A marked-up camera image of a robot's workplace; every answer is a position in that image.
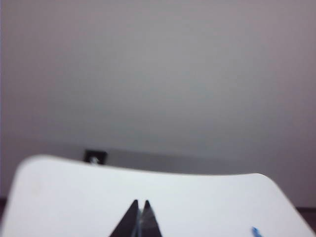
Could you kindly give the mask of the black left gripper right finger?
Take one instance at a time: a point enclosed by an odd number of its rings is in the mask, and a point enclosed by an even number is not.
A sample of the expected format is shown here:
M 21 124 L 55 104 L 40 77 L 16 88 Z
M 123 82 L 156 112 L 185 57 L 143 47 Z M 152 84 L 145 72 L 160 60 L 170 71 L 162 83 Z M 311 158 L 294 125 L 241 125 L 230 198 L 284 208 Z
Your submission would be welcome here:
M 137 228 L 138 237 L 162 237 L 155 213 L 148 200 L 139 212 Z

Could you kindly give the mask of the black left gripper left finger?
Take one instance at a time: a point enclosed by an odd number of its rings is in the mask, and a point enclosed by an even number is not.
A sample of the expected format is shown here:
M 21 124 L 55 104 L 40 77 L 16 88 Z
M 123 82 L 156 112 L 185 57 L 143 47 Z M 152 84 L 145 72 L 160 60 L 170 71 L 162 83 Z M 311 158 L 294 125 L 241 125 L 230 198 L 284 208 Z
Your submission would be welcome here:
M 134 200 L 122 219 L 112 231 L 110 237 L 135 237 L 138 224 L 138 200 Z

